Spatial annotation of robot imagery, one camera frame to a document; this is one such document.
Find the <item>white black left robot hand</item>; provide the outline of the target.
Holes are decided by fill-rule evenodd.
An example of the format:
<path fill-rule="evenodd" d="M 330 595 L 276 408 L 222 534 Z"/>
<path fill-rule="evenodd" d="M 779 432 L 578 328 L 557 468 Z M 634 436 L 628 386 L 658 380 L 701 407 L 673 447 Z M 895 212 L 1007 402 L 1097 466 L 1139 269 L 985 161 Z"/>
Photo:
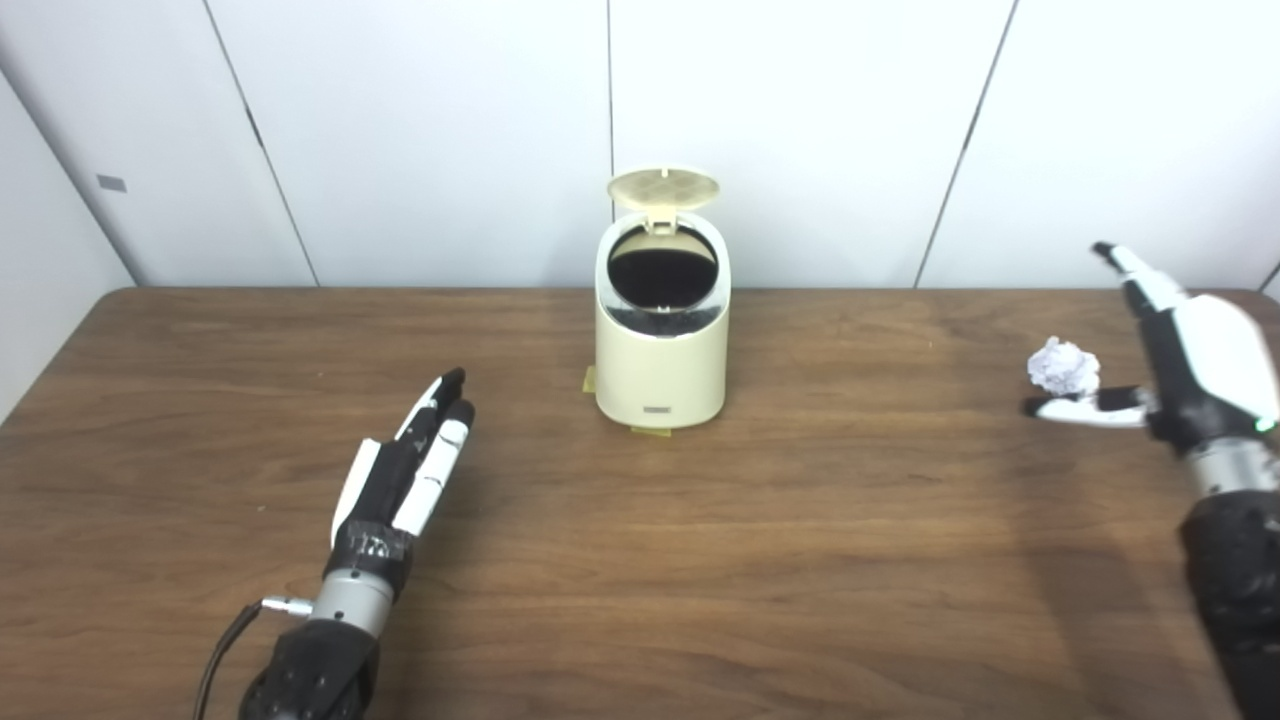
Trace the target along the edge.
<path fill-rule="evenodd" d="M 326 574 L 378 579 L 399 600 L 475 420 L 466 377 L 461 366 L 439 375 L 390 439 L 361 441 L 332 520 Z"/>

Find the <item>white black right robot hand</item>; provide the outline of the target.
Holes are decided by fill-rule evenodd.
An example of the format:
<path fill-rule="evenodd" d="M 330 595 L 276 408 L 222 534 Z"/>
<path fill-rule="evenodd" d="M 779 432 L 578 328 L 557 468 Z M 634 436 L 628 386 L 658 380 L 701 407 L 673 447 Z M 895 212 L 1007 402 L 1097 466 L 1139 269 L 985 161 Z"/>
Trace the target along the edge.
<path fill-rule="evenodd" d="M 1027 398 L 1023 414 L 1146 429 L 1178 454 L 1219 439 L 1265 442 L 1277 424 L 1277 373 L 1253 316 L 1219 296 L 1192 293 L 1121 245 L 1100 241 L 1091 250 L 1120 278 L 1155 387 L 1048 393 Z"/>

